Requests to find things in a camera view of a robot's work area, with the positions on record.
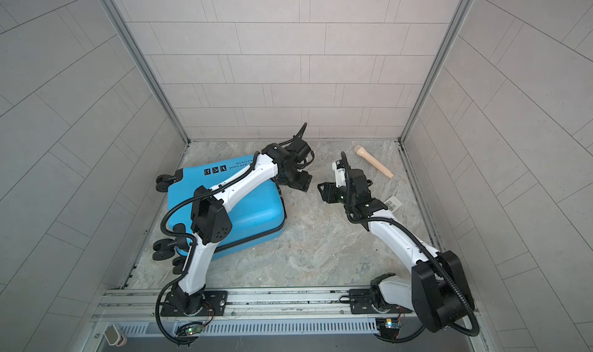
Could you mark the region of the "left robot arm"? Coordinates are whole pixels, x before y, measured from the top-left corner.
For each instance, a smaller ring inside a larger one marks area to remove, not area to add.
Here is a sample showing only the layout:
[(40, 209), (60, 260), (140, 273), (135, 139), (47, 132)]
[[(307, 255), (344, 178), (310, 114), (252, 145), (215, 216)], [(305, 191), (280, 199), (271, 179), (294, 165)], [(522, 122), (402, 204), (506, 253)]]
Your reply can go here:
[(229, 215), (244, 197), (267, 182), (298, 191), (308, 190), (312, 177), (305, 169), (312, 163), (314, 152), (303, 135), (299, 131), (287, 141), (269, 144), (226, 180), (210, 188), (195, 187), (191, 196), (169, 209), (160, 223), (166, 237), (155, 249), (180, 248), (187, 256), (179, 277), (158, 296), (158, 309), (176, 309), (193, 316), (205, 307), (208, 267), (219, 243), (231, 234), (233, 223)]

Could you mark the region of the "small white remote control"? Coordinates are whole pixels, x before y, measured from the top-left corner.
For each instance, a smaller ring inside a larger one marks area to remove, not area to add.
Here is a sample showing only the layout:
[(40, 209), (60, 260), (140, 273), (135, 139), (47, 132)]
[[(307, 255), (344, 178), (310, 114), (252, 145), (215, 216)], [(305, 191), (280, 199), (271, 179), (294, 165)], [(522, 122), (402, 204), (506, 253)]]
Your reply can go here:
[(385, 200), (385, 205), (391, 212), (395, 213), (398, 209), (401, 208), (401, 206), (403, 206), (403, 203), (400, 200), (398, 200), (397, 197), (391, 196), (387, 200)]

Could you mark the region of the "white ventilation grille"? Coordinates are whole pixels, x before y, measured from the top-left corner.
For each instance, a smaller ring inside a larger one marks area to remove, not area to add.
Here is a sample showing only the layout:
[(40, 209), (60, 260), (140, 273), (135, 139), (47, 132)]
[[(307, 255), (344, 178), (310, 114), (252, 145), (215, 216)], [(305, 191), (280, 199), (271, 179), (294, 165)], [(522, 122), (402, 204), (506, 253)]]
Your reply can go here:
[[(163, 323), (174, 336), (183, 323)], [(120, 329), (128, 337), (162, 337), (156, 322), (120, 322)], [(205, 327), (199, 336), (275, 336), (322, 334), (378, 334), (375, 319), (293, 319), (293, 320), (220, 320)]]

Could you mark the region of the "small white pink object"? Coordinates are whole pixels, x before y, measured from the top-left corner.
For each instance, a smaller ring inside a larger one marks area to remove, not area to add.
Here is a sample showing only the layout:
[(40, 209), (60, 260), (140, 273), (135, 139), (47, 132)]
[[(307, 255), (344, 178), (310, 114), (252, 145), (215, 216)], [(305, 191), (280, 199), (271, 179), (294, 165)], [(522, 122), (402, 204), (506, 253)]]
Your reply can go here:
[(128, 338), (116, 324), (108, 326), (103, 332), (103, 336), (110, 347), (123, 347), (128, 342)]

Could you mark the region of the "aluminium mounting rail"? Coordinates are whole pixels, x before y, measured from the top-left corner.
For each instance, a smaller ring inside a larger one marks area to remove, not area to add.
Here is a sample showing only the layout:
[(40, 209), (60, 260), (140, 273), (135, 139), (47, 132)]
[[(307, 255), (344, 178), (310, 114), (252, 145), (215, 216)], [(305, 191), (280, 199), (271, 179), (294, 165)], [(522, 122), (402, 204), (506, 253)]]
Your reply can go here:
[[(108, 290), (91, 319), (153, 321), (158, 295), (154, 289)], [(402, 300), (381, 307), (371, 303), (369, 286), (208, 288), (204, 297), (215, 310), (215, 321), (415, 315)]]

